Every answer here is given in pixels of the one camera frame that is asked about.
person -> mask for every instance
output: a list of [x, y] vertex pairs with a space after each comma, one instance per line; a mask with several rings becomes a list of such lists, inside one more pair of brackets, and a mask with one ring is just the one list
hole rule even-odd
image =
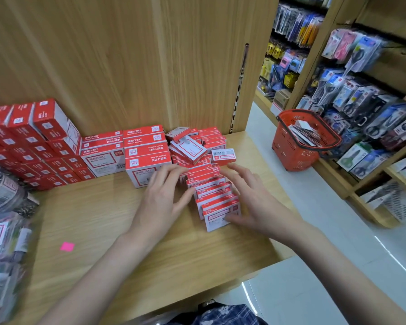
[[[233, 224], [255, 230], [290, 247], [313, 271], [349, 324], [406, 325], [406, 312], [355, 267], [316, 227], [292, 215], [264, 187], [257, 174], [238, 164], [222, 170], [237, 188], [249, 216], [230, 216]], [[194, 188], [173, 202], [186, 168], [171, 164], [153, 174], [130, 228], [38, 322], [39, 325], [97, 324], [123, 281], [167, 234]], [[206, 308], [190, 324], [258, 324], [245, 306]]]

red shopping basket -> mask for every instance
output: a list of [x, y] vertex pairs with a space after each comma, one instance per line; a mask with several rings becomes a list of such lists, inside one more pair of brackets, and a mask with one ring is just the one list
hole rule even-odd
[[[279, 125], [275, 133], [272, 149], [288, 171], [308, 169], [320, 157], [320, 153], [331, 150], [341, 143], [341, 137], [327, 125], [322, 118], [311, 110], [290, 109], [277, 116]], [[307, 121], [320, 135], [323, 147], [311, 147], [299, 142], [288, 126], [296, 120]]]

forearm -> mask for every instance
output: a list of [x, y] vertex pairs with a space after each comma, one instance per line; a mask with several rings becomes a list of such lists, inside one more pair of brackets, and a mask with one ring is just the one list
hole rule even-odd
[[406, 324], [406, 312], [355, 267], [320, 230], [310, 226], [301, 232], [293, 249], [326, 288], [348, 323]]
[[120, 236], [38, 325], [97, 324], [120, 285], [152, 248], [138, 237]]

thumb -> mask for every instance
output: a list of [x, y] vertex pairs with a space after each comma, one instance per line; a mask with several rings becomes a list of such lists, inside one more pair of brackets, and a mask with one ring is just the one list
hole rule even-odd
[[194, 187], [188, 188], [182, 197], [173, 204], [173, 213], [179, 215], [183, 208], [191, 201], [191, 198], [196, 189]]
[[237, 214], [230, 214], [224, 218], [226, 221], [239, 226], [254, 228], [253, 221], [250, 217], [243, 217]]

pink paper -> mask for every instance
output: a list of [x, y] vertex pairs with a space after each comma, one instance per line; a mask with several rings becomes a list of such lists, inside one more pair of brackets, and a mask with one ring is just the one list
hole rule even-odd
[[62, 244], [62, 247], [60, 248], [60, 251], [72, 252], [72, 250], [74, 249], [74, 246], [75, 246], [74, 243], [64, 242]]

